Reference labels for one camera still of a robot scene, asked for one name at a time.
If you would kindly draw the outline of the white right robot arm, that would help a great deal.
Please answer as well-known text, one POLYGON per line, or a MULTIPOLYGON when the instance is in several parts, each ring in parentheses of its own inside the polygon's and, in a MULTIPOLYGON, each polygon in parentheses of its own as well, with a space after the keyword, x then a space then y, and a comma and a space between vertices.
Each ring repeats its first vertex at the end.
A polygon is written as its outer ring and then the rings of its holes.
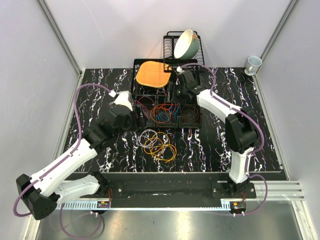
POLYGON ((187 89, 174 86, 172 101, 181 104, 197 103, 210 111, 225 125, 225 142, 231 150, 231 167, 228 173, 226 191, 232 198, 244 194, 250 183, 249 165, 254 146, 263 133, 253 120, 252 112, 236 106, 204 86, 187 89))

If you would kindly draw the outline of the white mug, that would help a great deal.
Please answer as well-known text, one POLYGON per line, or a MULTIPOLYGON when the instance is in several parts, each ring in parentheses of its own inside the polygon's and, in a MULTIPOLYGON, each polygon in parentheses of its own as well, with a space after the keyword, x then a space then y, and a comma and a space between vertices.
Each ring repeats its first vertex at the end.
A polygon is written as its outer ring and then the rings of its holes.
POLYGON ((263 61, 258 56, 249 56, 245 65, 244 73, 248 76, 253 76, 257 73, 263 61))

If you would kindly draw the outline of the orange woven mat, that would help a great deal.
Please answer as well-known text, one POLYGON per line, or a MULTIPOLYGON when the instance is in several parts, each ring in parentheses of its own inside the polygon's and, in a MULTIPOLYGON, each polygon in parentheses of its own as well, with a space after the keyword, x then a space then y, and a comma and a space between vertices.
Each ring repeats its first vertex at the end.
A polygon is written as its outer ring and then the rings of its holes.
POLYGON ((136 82, 142 86, 151 88, 163 88, 170 80, 171 72, 165 72, 167 64, 157 61, 146 61, 142 63, 136 74, 136 82))

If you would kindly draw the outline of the black three-compartment tray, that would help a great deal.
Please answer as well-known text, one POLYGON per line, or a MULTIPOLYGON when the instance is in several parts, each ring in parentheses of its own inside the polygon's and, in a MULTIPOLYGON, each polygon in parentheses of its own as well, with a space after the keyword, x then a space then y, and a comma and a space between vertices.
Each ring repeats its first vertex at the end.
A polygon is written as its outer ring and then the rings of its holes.
POLYGON ((147 117, 148 128, 199 129, 202 126, 202 111, 196 104, 166 102, 164 94, 136 94, 133 102, 142 108, 147 117))

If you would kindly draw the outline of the black flat drip tray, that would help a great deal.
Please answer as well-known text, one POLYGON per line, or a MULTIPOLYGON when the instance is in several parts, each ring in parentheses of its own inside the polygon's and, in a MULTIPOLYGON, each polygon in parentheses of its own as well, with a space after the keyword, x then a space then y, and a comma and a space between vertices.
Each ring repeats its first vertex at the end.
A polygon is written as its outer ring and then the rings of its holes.
POLYGON ((136 58, 133 60, 130 92, 133 96, 176 93, 182 88, 177 67, 196 62, 196 60, 179 62, 166 58, 136 58))

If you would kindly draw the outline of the green ceramic bowl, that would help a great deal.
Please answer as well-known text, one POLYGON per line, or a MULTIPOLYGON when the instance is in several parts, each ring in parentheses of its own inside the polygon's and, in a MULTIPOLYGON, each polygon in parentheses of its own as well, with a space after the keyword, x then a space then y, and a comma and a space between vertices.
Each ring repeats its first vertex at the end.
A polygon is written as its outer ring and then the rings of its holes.
POLYGON ((200 39, 191 29, 185 30, 178 38, 173 56, 178 60, 189 60, 196 56, 200 49, 200 39))

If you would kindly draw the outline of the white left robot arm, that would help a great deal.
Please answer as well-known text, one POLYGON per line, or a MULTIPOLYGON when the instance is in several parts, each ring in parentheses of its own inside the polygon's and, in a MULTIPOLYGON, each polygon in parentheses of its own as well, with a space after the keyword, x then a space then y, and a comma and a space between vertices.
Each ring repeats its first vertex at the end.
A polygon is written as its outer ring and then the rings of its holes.
POLYGON ((14 214, 22 216, 17 211, 19 201, 28 208, 28 215, 42 220, 67 201, 88 195, 103 198, 109 191, 109 182, 98 171, 77 180, 64 181, 78 167, 105 150, 113 139, 136 126, 132 107, 115 105, 109 109, 105 118, 91 124, 56 160, 31 176, 22 174, 16 179, 19 197, 14 203, 14 214))

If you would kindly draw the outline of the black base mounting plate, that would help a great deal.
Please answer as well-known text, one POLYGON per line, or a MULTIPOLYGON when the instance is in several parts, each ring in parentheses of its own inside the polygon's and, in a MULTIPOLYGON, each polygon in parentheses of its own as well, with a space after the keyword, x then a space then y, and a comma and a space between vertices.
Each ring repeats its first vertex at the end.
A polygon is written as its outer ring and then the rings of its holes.
POLYGON ((233 187, 227 173, 103 173, 112 190, 114 208, 213 208, 222 199, 257 197, 252 182, 233 187))

